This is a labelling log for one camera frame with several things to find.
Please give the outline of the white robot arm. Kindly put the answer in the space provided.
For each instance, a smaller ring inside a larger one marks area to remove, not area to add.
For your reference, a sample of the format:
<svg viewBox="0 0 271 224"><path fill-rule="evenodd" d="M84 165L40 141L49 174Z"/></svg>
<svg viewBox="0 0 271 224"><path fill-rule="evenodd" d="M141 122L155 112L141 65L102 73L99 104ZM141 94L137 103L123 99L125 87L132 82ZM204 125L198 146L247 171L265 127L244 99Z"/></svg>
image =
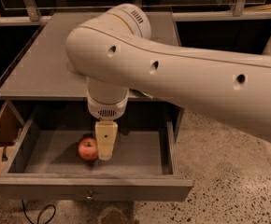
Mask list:
<svg viewBox="0 0 271 224"><path fill-rule="evenodd" d="M271 56L168 46L122 4L66 39L70 62L108 86L142 91L271 143Z"/></svg>

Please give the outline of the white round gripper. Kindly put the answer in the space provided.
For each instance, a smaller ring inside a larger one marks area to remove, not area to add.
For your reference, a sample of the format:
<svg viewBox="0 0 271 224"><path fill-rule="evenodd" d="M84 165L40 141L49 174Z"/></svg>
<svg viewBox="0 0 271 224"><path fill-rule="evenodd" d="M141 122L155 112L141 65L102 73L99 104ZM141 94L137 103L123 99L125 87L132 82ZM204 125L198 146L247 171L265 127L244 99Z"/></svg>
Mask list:
<svg viewBox="0 0 271 224"><path fill-rule="evenodd" d="M110 160L118 131L114 119L120 118L127 106L129 89L86 78L88 109L92 116L102 119L95 123L98 157Z"/></svg>

